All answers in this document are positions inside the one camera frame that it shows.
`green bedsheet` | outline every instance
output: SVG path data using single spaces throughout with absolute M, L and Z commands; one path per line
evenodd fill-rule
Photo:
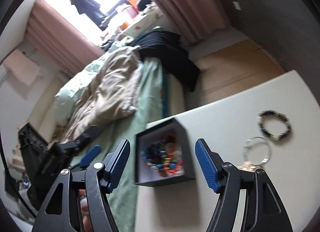
M 157 58 L 146 58 L 140 79 L 138 110 L 130 117 L 113 121 L 92 143 L 92 146 L 98 144 L 102 147 L 102 152 L 93 162 L 102 161 L 109 152 L 116 149 L 122 139 L 129 140 L 131 145 L 130 157 L 119 186 L 108 195 L 108 202 L 120 232 L 134 231 L 138 195 L 138 186 L 134 184 L 135 135 L 145 130 L 147 123 L 162 118 L 161 88 L 161 63 Z M 87 150 L 73 159 L 73 162 L 78 162 Z

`white table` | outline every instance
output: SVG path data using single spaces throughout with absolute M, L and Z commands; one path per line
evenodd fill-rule
M 196 180 L 162 187 L 139 186 L 135 231 L 206 231 L 218 195 L 208 188 L 200 169 L 194 153 L 196 140 L 204 138 L 224 161 L 241 165 L 242 146 L 248 138 L 261 136 L 257 115 L 268 109 L 286 114 L 292 124 L 285 143 L 270 142 L 272 157 L 265 170 L 284 203 L 293 231 L 301 232 L 320 205 L 320 109 L 295 71 L 176 115 L 189 135 Z M 244 199 L 241 191 L 234 232 L 240 231 Z

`black box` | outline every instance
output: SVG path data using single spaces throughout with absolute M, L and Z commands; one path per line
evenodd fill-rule
M 175 177 L 161 177 L 159 173 L 150 169 L 140 156 L 140 152 L 142 148 L 159 141 L 164 135 L 172 133 L 176 135 L 177 143 L 181 147 L 184 174 Z M 136 135 L 135 184 L 156 187 L 192 179 L 195 179 L 195 173 L 187 132 L 175 118 L 169 119 Z

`pink curtain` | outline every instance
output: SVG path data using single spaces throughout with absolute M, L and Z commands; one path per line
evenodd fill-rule
M 219 0 L 154 0 L 166 18 L 192 44 L 215 29 L 228 26 L 228 19 Z
M 36 0 L 25 38 L 70 76 L 104 54 L 44 0 Z

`towel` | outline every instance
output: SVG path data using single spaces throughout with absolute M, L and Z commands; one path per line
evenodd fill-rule
M 14 76 L 27 86 L 41 75 L 41 68 L 16 49 L 4 61 L 6 69 L 12 71 Z

